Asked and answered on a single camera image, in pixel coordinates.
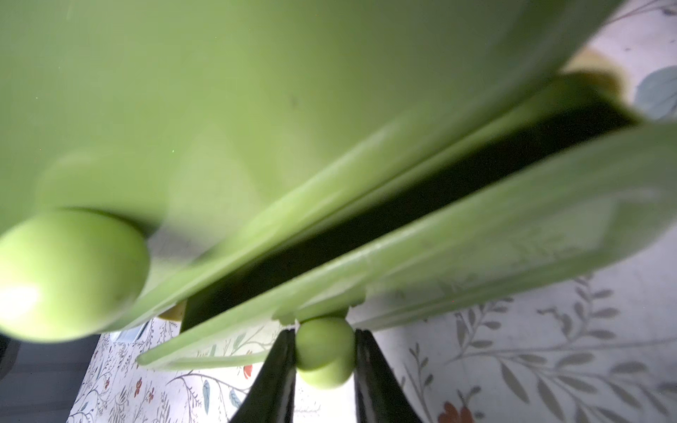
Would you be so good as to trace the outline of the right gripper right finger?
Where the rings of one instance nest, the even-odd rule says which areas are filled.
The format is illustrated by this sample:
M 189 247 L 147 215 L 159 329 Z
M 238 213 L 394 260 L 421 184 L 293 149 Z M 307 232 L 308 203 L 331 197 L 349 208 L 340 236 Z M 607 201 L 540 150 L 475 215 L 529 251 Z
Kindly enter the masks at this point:
M 370 331 L 355 332 L 354 391 L 358 422 L 417 422 L 421 418 L 403 393 Z

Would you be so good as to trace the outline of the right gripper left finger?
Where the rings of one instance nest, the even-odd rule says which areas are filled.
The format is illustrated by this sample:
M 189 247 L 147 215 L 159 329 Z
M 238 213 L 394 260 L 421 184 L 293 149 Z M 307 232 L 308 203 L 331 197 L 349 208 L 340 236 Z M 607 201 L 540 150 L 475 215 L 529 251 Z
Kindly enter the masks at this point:
M 292 422 L 295 379 L 295 332 L 284 330 L 231 422 Z

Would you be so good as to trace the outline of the green yellow drawer cabinet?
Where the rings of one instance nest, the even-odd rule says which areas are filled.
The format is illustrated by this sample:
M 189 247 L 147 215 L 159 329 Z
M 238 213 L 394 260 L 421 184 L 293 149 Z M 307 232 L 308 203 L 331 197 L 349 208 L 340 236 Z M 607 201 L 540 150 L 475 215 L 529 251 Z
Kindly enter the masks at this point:
M 1 331 L 233 308 L 650 123 L 563 66 L 615 1 L 4 1 Z

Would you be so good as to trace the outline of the green bottom drawer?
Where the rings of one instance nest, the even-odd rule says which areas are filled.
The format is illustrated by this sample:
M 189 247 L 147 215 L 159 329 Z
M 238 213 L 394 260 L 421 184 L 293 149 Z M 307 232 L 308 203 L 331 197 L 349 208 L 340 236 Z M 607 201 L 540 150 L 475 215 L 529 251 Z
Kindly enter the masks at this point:
M 262 361 L 241 348 L 328 315 L 381 331 L 569 280 L 655 243 L 676 219 L 676 125 L 614 131 L 512 174 L 233 308 L 202 300 L 152 369 Z

